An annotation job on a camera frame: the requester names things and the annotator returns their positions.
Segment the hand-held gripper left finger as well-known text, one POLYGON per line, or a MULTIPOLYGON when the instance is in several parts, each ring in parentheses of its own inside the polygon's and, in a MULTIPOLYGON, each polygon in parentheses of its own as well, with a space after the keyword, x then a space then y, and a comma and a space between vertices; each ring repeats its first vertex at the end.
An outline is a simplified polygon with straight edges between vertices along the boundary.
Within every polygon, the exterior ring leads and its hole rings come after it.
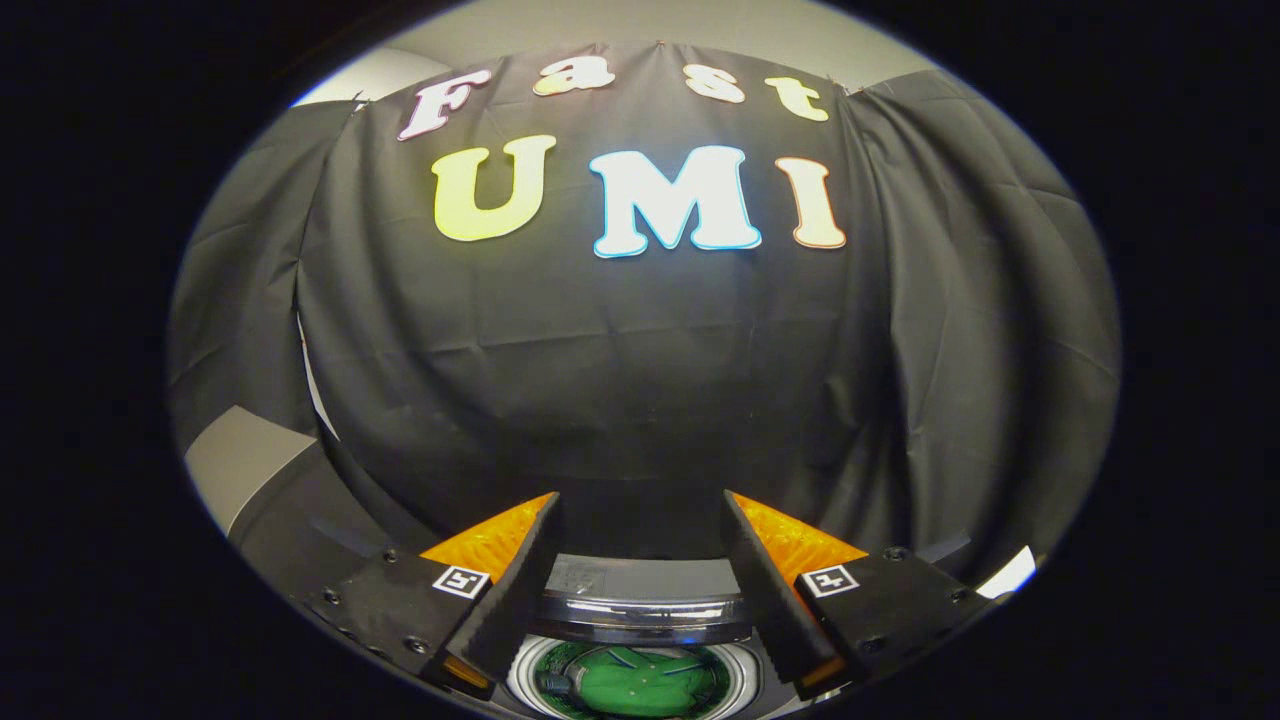
POLYGON ((545 493, 419 553, 394 546, 305 596, 326 628, 426 685, 488 701, 532 625, 563 539, 545 493))

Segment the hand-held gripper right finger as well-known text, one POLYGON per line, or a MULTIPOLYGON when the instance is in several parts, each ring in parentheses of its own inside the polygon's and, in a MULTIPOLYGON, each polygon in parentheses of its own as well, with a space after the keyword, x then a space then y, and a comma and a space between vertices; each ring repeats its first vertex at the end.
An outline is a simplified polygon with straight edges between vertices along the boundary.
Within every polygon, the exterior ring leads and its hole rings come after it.
POLYGON ((749 621, 801 700, 881 682, 998 607, 908 548, 868 552, 732 491, 719 528, 749 621))

